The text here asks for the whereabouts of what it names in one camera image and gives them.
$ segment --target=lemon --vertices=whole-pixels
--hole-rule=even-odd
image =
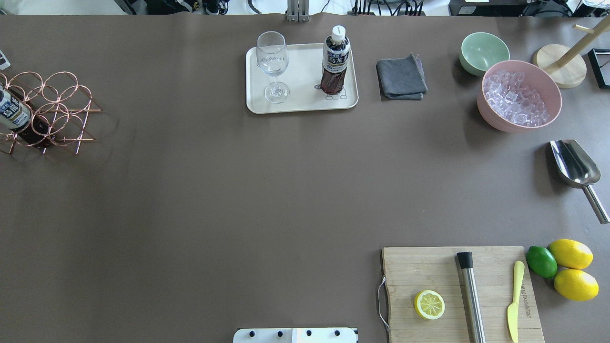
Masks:
[[[600,287],[594,277],[578,269],[564,269],[555,275],[555,289],[570,300],[587,301],[595,298]]]
[[[591,249],[581,242],[571,239],[558,239],[548,245],[557,264],[572,269],[585,269],[593,261]]]
[[[546,248],[531,246],[525,254],[525,260],[532,272],[543,278],[552,278],[557,273],[555,257]]]
[[[415,312],[422,318],[438,319],[445,313],[445,301],[437,292],[421,291],[415,296]]]

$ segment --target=green bowl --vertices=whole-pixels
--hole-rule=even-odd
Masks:
[[[476,76],[483,76],[492,65],[510,58],[506,44],[487,32],[475,32],[464,38],[459,54],[462,67]]]

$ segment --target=plastic bottle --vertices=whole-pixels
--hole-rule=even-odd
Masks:
[[[326,37],[322,55],[324,72],[320,87],[326,94],[337,94],[343,89],[347,62],[350,57],[350,40],[345,36],[345,27],[337,25]]]
[[[49,146],[51,144],[49,139],[38,133],[48,132],[49,125],[38,117],[34,117],[30,125],[31,118],[30,109],[0,84],[0,123],[17,132],[30,145],[37,148]]]

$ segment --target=wine glass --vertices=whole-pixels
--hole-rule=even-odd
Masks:
[[[288,99],[290,89],[283,82],[278,82],[278,76],[288,68],[288,47],[286,39],[279,32],[267,31],[256,40],[256,65],[275,81],[265,88],[265,98],[274,104],[280,104]]]

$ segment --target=cutting board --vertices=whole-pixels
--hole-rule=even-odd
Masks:
[[[506,308],[512,302],[515,261],[525,264],[519,303],[519,343],[544,343],[540,317],[523,247],[385,247],[390,343],[470,343],[464,288],[455,254],[472,251],[475,281],[488,343],[510,343]],[[424,289],[445,300],[445,313],[436,320],[421,318],[413,307]]]

